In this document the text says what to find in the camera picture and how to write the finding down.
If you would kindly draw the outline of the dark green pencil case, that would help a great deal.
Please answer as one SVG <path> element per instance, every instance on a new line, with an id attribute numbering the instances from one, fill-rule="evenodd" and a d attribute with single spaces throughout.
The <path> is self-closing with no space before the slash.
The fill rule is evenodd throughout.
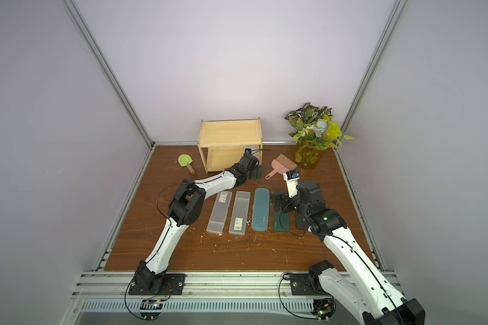
<path id="1" fill-rule="evenodd" d="M 288 232 L 290 230 L 290 217 L 284 211 L 284 200 L 282 194 L 275 194 L 272 197 L 274 208 L 273 230 L 276 232 Z"/>

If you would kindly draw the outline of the clear pencil case with label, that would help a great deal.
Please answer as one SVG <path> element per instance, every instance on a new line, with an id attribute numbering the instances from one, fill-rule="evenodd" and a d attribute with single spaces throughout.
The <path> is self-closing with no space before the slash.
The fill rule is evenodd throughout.
<path id="1" fill-rule="evenodd" d="M 232 235 L 244 235 L 248 221 L 249 202 L 251 193 L 237 191 L 233 205 L 229 233 Z"/>

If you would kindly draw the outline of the light teal pencil case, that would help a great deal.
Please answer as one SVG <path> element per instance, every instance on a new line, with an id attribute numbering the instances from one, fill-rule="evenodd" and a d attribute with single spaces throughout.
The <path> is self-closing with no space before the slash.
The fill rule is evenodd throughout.
<path id="1" fill-rule="evenodd" d="M 257 188 L 253 197 L 252 229 L 265 232 L 268 229 L 270 192 L 266 188 Z"/>

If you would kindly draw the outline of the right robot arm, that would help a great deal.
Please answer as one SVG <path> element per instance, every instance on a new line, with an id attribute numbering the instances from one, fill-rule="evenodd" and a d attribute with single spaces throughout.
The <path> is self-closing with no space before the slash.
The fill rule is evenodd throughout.
<path id="1" fill-rule="evenodd" d="M 345 279 L 329 261 L 309 269 L 314 291 L 336 298 L 359 324 L 424 324 L 426 313 L 417 299 L 407 299 L 363 252 L 342 216 L 326 206 L 315 181 L 276 192 L 272 203 L 281 213 L 299 213 L 314 234 L 346 269 Z"/>

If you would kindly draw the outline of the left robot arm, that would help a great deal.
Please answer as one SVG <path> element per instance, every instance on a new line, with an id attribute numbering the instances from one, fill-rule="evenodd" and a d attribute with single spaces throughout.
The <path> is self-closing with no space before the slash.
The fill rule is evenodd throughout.
<path id="1" fill-rule="evenodd" d="M 195 223 L 206 199 L 244 185 L 259 159 L 246 148 L 240 161 L 215 176 L 203 180 L 183 180 L 168 204 L 164 229 L 149 256 L 142 260 L 128 284 L 130 295 L 157 294 L 164 287 L 170 259 L 181 237 Z"/>

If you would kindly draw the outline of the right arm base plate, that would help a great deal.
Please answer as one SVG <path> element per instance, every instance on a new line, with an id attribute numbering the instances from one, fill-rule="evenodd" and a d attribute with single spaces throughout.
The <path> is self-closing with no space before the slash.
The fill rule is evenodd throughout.
<path id="1" fill-rule="evenodd" d="M 315 289 L 308 273 L 288 273 L 285 275 L 290 283 L 291 294 L 294 296 L 322 295 Z"/>

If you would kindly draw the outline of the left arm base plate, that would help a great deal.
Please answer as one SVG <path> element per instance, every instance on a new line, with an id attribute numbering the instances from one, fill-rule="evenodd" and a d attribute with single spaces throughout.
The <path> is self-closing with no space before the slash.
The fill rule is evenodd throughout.
<path id="1" fill-rule="evenodd" d="M 128 289 L 128 295 L 181 295 L 187 275 L 163 273 L 158 275 L 136 274 Z"/>

